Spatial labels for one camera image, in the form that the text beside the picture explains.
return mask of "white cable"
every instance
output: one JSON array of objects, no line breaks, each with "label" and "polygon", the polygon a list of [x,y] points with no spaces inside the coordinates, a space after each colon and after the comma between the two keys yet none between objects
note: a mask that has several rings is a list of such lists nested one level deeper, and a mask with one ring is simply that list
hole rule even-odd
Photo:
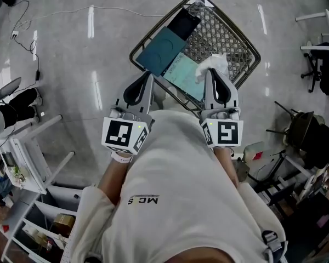
[{"label": "white cable", "polygon": [[113,9],[113,10],[125,10],[125,11],[128,11],[128,12],[131,12],[135,15],[140,15],[140,16],[144,16],[146,18],[153,18],[153,17],[157,17],[157,16],[164,16],[164,15],[143,15],[143,14],[139,14],[137,12],[134,12],[132,10],[129,10],[129,9],[126,9],[126,8],[120,8],[120,7],[97,7],[97,6],[87,6],[87,7],[83,7],[83,8],[80,8],[80,9],[77,9],[77,10],[73,10],[73,11],[59,11],[59,12],[55,12],[55,13],[52,13],[52,14],[48,14],[48,15],[44,15],[44,16],[37,16],[35,18],[32,18],[30,20],[26,20],[26,21],[21,21],[19,23],[17,23],[17,25],[15,26],[15,29],[19,29],[20,27],[22,27],[24,24],[28,23],[28,27],[25,28],[23,31],[27,30],[29,27],[30,27],[30,23],[34,20],[38,20],[38,19],[43,19],[43,18],[47,18],[49,16],[52,16],[52,15],[55,15],[55,14],[62,14],[62,13],[76,13],[80,10],[84,10],[84,9],[88,9],[90,7],[93,7],[93,8],[96,8],[96,9],[106,9],[106,10],[109,10],[109,9]]}]

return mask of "white table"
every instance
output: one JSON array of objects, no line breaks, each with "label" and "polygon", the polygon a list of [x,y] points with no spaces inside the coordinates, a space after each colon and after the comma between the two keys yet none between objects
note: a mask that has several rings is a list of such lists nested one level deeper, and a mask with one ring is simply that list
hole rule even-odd
[{"label": "white table", "polygon": [[54,173],[52,173],[39,147],[38,141],[35,138],[35,136],[39,133],[46,130],[61,119],[62,116],[58,115],[35,129],[32,129],[32,124],[28,123],[11,135],[8,134],[8,139],[7,136],[0,136],[0,145],[7,139],[7,141],[0,148],[0,154],[10,152],[13,155],[18,167],[23,167],[28,172],[25,181],[18,183],[12,173],[7,169],[8,165],[6,165],[4,160],[5,172],[14,186],[24,188],[29,191],[46,194],[47,186],[52,183],[66,163],[73,157],[75,153],[71,151],[57,166]]},{"label": "white table", "polygon": [[[329,11],[326,9],[325,12],[316,13],[311,15],[303,15],[295,18],[295,21],[308,20],[314,18],[326,18],[329,27]],[[322,36],[329,36],[329,33],[322,34]],[[329,50],[329,46],[301,46],[301,50]]]}]

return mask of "wristband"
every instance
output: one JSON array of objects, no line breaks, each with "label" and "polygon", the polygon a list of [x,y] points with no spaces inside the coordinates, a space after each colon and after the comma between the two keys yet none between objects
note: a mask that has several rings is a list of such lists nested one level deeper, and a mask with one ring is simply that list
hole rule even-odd
[{"label": "wristband", "polygon": [[131,162],[133,155],[128,158],[124,158],[124,157],[118,155],[116,151],[112,151],[111,158],[113,158],[114,160],[116,160],[119,163],[128,164]]}]

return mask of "gray floor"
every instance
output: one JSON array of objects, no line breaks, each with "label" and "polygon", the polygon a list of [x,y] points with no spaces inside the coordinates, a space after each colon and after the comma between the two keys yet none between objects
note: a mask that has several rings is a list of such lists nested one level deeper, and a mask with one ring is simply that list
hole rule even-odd
[{"label": "gray floor", "polygon": [[[166,14],[181,0],[29,0],[22,19],[44,16],[61,10],[89,5],[123,7],[146,15]],[[329,9],[328,0],[212,0],[255,45],[262,61],[239,89],[243,145],[265,141],[280,148],[281,138],[265,132],[283,127],[287,115],[274,104],[296,110],[315,111],[329,125],[329,97],[317,83],[308,93],[310,79],[300,74],[308,70],[299,49],[308,39],[319,41],[327,33],[325,20],[296,23],[296,16]],[[262,11],[265,28],[262,23]],[[32,55],[10,42],[12,28],[26,8],[0,9],[0,85],[22,77],[21,87],[34,83],[37,62]],[[43,120],[62,114],[63,122],[39,137],[43,152],[51,163],[58,163],[70,150],[75,157],[62,170],[58,181],[88,185],[98,182],[110,161],[110,153],[101,146],[103,117],[109,114],[117,87],[138,72],[128,60],[129,52],[159,21],[122,10],[94,9],[94,37],[88,37],[88,9],[34,20],[17,40],[25,46],[37,31],[37,53],[42,79],[38,86],[44,97]]]}]

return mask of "desk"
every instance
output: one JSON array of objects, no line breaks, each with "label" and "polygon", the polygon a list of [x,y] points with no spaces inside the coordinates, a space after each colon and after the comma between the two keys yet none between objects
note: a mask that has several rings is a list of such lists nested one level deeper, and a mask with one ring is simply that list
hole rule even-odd
[{"label": "desk", "polygon": [[62,116],[58,115],[35,129],[32,129],[32,125],[29,123],[12,134],[9,134],[8,139],[7,136],[0,137],[0,145],[3,144],[0,148],[0,154],[10,152],[13,155],[17,166],[19,168],[25,168],[27,171],[25,181],[17,182],[15,177],[13,177],[12,173],[8,170],[8,165],[4,160],[5,172],[14,186],[29,191],[46,194],[47,186],[51,184],[57,174],[73,157],[75,153],[71,151],[57,166],[54,173],[52,173],[46,163],[38,141],[35,138],[36,135],[51,127],[61,119]]},{"label": "desk", "polygon": [[[325,12],[322,13],[299,16],[298,18],[295,18],[295,21],[322,17],[326,18],[329,27],[329,11],[327,9],[325,10]],[[301,46],[301,50],[329,50],[329,46]]]}]

